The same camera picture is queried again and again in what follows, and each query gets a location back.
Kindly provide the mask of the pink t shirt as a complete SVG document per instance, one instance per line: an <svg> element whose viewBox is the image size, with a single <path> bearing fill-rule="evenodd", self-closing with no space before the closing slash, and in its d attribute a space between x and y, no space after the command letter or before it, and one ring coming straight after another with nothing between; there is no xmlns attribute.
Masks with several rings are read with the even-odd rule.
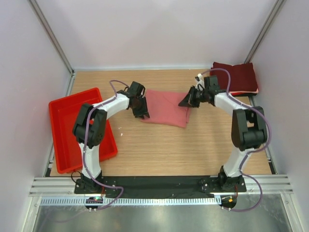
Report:
<svg viewBox="0 0 309 232"><path fill-rule="evenodd" d="M184 92L148 89L145 97L150 117L141 122L186 128L191 109L179 106L185 96Z"/></svg>

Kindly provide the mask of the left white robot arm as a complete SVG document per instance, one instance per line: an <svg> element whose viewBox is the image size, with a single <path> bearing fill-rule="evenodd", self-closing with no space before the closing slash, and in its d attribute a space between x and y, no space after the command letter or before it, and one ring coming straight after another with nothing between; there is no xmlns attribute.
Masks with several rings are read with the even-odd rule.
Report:
<svg viewBox="0 0 309 232"><path fill-rule="evenodd" d="M86 180L85 187L91 193L102 189L99 179L102 170L99 164L99 146L104 138L106 124L110 117L127 109L132 109L135 118L149 118L145 87L133 81L123 90L114 90L114 95L95 104L84 103L75 120L72 133L79 144L82 154L81 178Z"/></svg>

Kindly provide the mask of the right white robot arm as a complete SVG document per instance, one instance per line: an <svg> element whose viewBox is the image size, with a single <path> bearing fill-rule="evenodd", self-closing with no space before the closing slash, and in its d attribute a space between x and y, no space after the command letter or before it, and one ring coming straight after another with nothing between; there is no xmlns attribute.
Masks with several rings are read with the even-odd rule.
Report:
<svg viewBox="0 0 309 232"><path fill-rule="evenodd" d="M251 107L221 89L217 76L198 74L196 85L178 104L179 107L198 108L207 102L232 116L231 140L234 146L228 161L220 168L216 180L220 191L232 192L241 185L242 168L251 153L257 151L268 139L267 125L262 107Z"/></svg>

